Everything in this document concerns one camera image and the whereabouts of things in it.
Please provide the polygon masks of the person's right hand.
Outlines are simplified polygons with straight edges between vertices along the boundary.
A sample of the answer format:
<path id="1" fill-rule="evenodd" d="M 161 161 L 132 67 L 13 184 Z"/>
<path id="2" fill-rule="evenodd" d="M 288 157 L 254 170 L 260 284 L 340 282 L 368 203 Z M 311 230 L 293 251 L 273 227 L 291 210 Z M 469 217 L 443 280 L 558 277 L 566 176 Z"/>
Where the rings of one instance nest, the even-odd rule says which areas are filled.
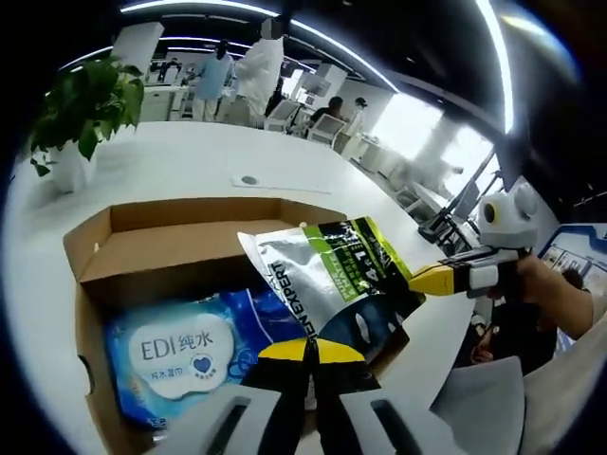
<path id="1" fill-rule="evenodd" d="M 517 272 L 523 283 L 524 301 L 537 304 L 546 315 L 555 319 L 568 286 L 564 277 L 536 256 L 519 260 Z"/>

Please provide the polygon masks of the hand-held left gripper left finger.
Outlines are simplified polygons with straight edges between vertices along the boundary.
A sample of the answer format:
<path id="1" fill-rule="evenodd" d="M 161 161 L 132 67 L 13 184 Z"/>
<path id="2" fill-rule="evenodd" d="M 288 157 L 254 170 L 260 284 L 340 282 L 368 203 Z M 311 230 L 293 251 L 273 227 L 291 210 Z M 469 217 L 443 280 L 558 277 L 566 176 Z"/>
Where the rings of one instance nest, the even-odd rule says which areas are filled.
<path id="1" fill-rule="evenodd" d="M 307 338 L 274 343 L 238 384 L 168 426 L 157 454 L 293 454 L 304 427 L 313 360 Z"/>

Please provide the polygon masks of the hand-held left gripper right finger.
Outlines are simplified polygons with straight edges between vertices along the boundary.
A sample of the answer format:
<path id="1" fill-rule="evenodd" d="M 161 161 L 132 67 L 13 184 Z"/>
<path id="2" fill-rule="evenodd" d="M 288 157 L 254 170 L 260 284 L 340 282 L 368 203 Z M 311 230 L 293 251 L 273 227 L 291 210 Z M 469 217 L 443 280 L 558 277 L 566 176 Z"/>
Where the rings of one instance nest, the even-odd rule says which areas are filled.
<path id="1" fill-rule="evenodd" d="M 353 348 L 312 344 L 316 425 L 325 454 L 462 454 L 451 427 L 381 388 Z"/>

